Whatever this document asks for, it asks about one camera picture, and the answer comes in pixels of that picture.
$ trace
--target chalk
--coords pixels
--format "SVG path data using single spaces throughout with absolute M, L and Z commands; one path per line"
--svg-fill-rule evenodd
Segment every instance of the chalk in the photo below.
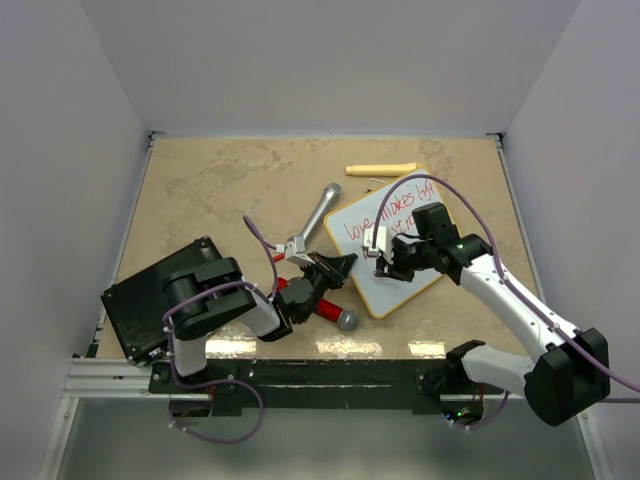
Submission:
M 418 168 L 424 168 L 416 162 L 387 164 L 387 165 L 349 165 L 345 172 L 354 177 L 399 177 L 411 173 Z

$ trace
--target white wall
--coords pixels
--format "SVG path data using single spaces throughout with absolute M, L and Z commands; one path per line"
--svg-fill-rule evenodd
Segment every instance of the white wall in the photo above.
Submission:
M 636 382 L 639 26 L 637 0 L 582 0 L 506 136 L 549 302 L 603 332 L 612 368 Z M 638 478 L 640 408 L 599 406 L 597 417 L 615 478 Z
M 0 2 L 0 458 L 34 478 L 95 329 L 144 131 L 76 0 Z
M 81 0 L 146 127 L 504 131 L 578 0 Z

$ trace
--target tabletop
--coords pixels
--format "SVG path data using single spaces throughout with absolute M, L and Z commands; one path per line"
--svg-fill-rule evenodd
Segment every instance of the tabletop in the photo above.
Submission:
M 163 138 L 156 140 L 118 272 L 118 281 L 209 236 L 223 256 L 233 256 L 246 278 L 264 291 L 272 282 L 265 252 L 242 221 L 248 215 L 270 243 L 298 234 L 330 182 L 342 186 L 337 207 L 361 197 L 366 177 L 348 177 L 345 166 L 419 162 L 460 190 L 497 239 L 500 256 L 536 292 L 527 252 L 495 142 L 481 138 Z M 480 226 L 455 197 L 439 192 L 462 235 Z M 308 251 L 337 255 L 324 227 Z M 278 274 L 299 276 L 279 262 Z M 294 326 L 277 342 L 257 340 L 231 322 L 207 342 L 211 358 L 442 358 L 471 339 L 524 353 L 517 339 L 478 299 L 442 278 L 385 318 L 371 317 L 353 282 L 326 299 L 355 310 L 360 325 L 345 333 L 320 317 Z M 99 358 L 123 358 L 108 323 Z

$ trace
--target whiteboard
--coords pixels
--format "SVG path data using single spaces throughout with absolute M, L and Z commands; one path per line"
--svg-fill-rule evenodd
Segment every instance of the whiteboard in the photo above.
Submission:
M 411 175 L 416 173 L 427 172 L 420 169 Z M 416 272 L 412 282 L 373 276 L 376 260 L 364 258 L 363 231 L 374 225 L 380 202 L 393 183 L 395 182 L 334 210 L 324 219 L 324 225 L 340 254 L 358 255 L 358 260 L 351 270 L 351 277 L 369 313 L 376 318 L 385 317 L 441 276 L 433 269 Z M 380 225 L 388 227 L 393 234 L 417 235 L 411 211 L 434 202 L 442 202 L 434 182 L 427 179 L 409 180 L 389 198 Z

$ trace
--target purple cable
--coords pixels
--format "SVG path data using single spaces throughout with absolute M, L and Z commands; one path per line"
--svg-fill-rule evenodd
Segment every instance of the purple cable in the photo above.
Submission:
M 484 427 L 487 423 L 491 423 L 492 421 L 494 421 L 496 417 L 500 415 L 502 410 L 504 410 L 504 407 L 507 405 L 507 400 L 509 399 L 509 395 L 510 395 L 509 392 L 504 392 L 504 397 L 502 397 L 502 401 L 500 402 L 500 405 L 498 405 L 498 408 L 496 408 L 491 415 L 481 419 L 478 423 L 473 423 L 471 425 L 462 425 L 461 423 L 453 423 L 452 425 L 455 425 L 456 427 L 464 430 L 476 430 L 478 428 Z
M 229 290 L 231 288 L 248 288 L 250 290 L 253 290 L 256 295 L 258 295 L 262 300 L 264 300 L 267 304 L 269 303 L 269 300 L 267 299 L 267 297 L 264 296 L 264 294 L 255 288 L 255 285 L 249 283 L 249 282 L 229 282 L 229 283 L 225 283 L 223 285 L 218 285 L 216 287 L 213 288 L 209 288 L 208 290 L 205 290 L 203 292 L 200 292 L 197 295 L 194 295 L 193 297 L 185 300 L 184 302 L 179 303 L 178 305 L 170 308 L 169 310 L 166 311 L 166 313 L 162 316 L 162 322 L 165 324 L 165 326 L 167 327 L 167 344 L 168 344 L 168 353 L 169 353 L 169 363 L 171 365 L 171 376 L 173 377 L 173 381 L 176 385 L 186 388 L 186 389 L 200 389 L 200 388 L 205 388 L 205 387 L 209 387 L 211 385 L 225 385 L 225 384 L 234 384 L 234 385 L 240 385 L 241 387 L 246 388 L 247 390 L 249 390 L 251 393 L 253 393 L 253 395 L 256 397 L 256 400 L 258 400 L 258 420 L 256 421 L 256 424 L 253 426 L 253 428 L 251 430 L 249 430 L 247 433 L 245 433 L 244 435 L 241 435 L 240 437 L 236 437 L 236 438 L 219 438 L 219 437 L 212 437 L 210 435 L 206 435 L 204 433 L 200 433 L 200 432 L 196 432 L 195 430 L 192 430 L 190 428 L 185 427 L 184 425 L 178 423 L 178 421 L 175 419 L 175 416 L 173 415 L 173 410 L 171 410 L 171 407 L 169 407 L 169 419 L 171 420 L 171 425 L 176 425 L 182 432 L 191 435 L 193 437 L 199 438 L 201 440 L 205 440 L 207 442 L 212 442 L 212 443 L 220 443 L 220 444 L 225 444 L 225 445 L 231 445 L 234 443 L 240 443 L 243 442 L 244 440 L 248 439 L 249 437 L 251 437 L 254 433 L 256 433 L 258 431 L 258 429 L 260 428 L 260 425 L 262 425 L 262 420 L 264 419 L 264 404 L 262 402 L 262 397 L 260 397 L 260 394 L 258 393 L 258 391 L 253 388 L 251 385 L 249 385 L 246 382 L 243 382 L 241 380 L 235 380 L 235 379 L 229 379 L 229 378 L 224 378 L 224 379 L 220 379 L 220 380 L 211 380 L 209 382 L 204 382 L 204 383 L 200 383 L 197 385 L 190 385 L 190 384 L 186 384 L 183 383 L 182 380 L 180 380 L 180 375 L 178 374 L 178 369 L 176 368 L 176 364 L 175 364 L 175 360 L 174 360 L 174 348 L 173 348 L 173 335 L 172 335 L 172 329 L 173 329 L 173 325 L 171 322 L 171 316 L 174 315 L 175 313 L 179 312 L 180 310 L 182 310 L 184 307 L 191 305 L 194 302 L 197 302 L 198 300 L 202 300 L 203 298 L 206 298 L 210 295 L 213 295 L 214 293 L 218 293 L 218 292 L 223 292 L 225 290 Z
M 609 378 L 612 378 L 616 382 L 620 383 L 621 385 L 624 385 L 628 389 L 640 393 L 640 384 L 637 384 L 637 383 L 634 383 L 634 382 L 632 382 L 630 380 L 627 380 L 626 378 L 622 377 L 621 375 L 618 375 L 617 373 L 611 371 L 608 367 L 606 367 L 601 362 L 599 362 L 595 357 L 593 357 L 584 348 L 582 348 L 580 345 L 578 345 L 575 342 L 575 340 L 573 340 L 568 334 L 566 334 L 560 328 L 555 328 L 555 322 L 553 320 L 551 320 L 533 302 L 531 302 L 531 300 L 529 300 L 520 290 L 518 290 L 518 288 L 513 283 L 511 283 L 508 278 L 505 277 L 504 270 L 502 268 L 502 263 L 500 261 L 500 256 L 498 255 L 498 245 L 496 243 L 496 240 L 495 240 L 493 234 L 491 233 L 491 230 L 489 229 L 489 226 L 482 219 L 482 217 L 480 216 L 478 211 L 475 208 L 473 208 L 473 205 L 471 205 L 471 203 L 469 203 L 469 201 L 462 195 L 462 193 L 460 193 L 453 185 L 451 185 L 446 180 L 443 180 L 441 178 L 435 177 L 433 175 L 425 174 L 425 173 L 416 173 L 414 175 L 408 175 L 408 176 L 398 180 L 396 183 L 394 183 L 391 186 L 391 188 L 389 189 L 389 191 L 387 192 L 387 194 L 382 199 L 382 202 L 380 203 L 380 208 L 378 208 L 378 214 L 376 215 L 376 222 L 375 222 L 375 225 L 373 227 L 373 238 L 372 238 L 372 242 L 371 242 L 371 246 L 373 248 L 375 248 L 375 246 L 376 246 L 376 240 L 378 238 L 378 227 L 380 226 L 380 219 L 382 218 L 382 213 L 384 211 L 384 206 L 387 204 L 387 201 L 391 197 L 391 194 L 400 185 L 402 185 L 403 183 L 408 182 L 409 180 L 416 179 L 416 178 L 424 178 L 426 180 L 432 180 L 432 181 L 434 181 L 436 183 L 439 183 L 440 185 L 444 186 L 447 190 L 449 190 L 451 193 L 453 193 L 456 197 L 458 197 L 458 199 L 469 209 L 469 211 L 474 216 L 476 221 L 482 227 L 482 230 L 484 230 L 484 233 L 487 236 L 487 238 L 489 240 L 489 243 L 491 244 L 491 250 L 493 252 L 493 262 L 494 262 L 494 264 L 496 266 L 496 271 L 498 272 L 498 275 L 504 281 L 504 284 L 507 286 L 507 288 L 509 288 L 509 290 L 511 290 L 511 292 L 516 297 L 518 297 L 518 299 L 520 299 L 520 301 L 522 301 L 522 303 L 524 303 L 527 307 L 529 307 L 548 327 L 550 327 L 553 330 L 555 330 L 558 333 L 558 335 L 560 336 L 560 338 L 562 338 L 565 342 L 567 342 L 569 345 L 571 345 L 571 347 L 574 350 L 576 350 L 585 360 L 587 360 L 596 369 L 598 369 L 600 372 L 602 372 L 605 375 L 607 375 Z M 636 402 L 635 402 L 635 399 L 629 399 L 628 403 L 636 403 Z
M 276 296 L 276 292 L 278 291 L 278 271 L 276 270 L 276 262 L 273 261 L 273 257 L 269 253 L 269 249 L 275 250 L 276 247 L 274 247 L 270 243 L 267 243 L 267 241 L 260 234 L 258 227 L 255 226 L 255 224 L 251 221 L 249 217 L 247 217 L 246 215 L 243 215 L 242 220 L 244 220 L 244 223 L 249 229 L 249 231 L 251 232 L 251 234 L 258 239 L 258 241 L 260 242 L 260 245 L 262 245 L 262 248 L 264 248 L 264 253 L 267 254 L 267 258 L 269 259 L 269 263 L 271 264 L 271 270 L 273 271 L 273 286 L 271 288 L 271 293 L 267 297 L 269 299 L 268 303 L 271 303 L 271 301 Z

